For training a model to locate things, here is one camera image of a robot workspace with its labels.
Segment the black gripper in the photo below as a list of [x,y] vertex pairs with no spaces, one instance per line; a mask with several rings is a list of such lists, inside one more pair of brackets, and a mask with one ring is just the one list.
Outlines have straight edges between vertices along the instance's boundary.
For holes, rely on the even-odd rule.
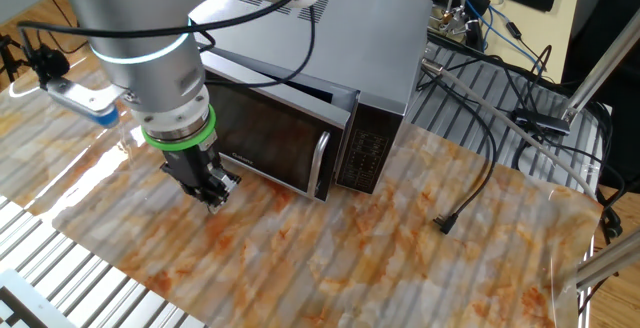
[[210,135],[192,147],[163,151],[166,163],[161,166],[187,195],[204,203],[210,214],[221,209],[241,181],[240,176],[221,167],[216,140],[216,135]]

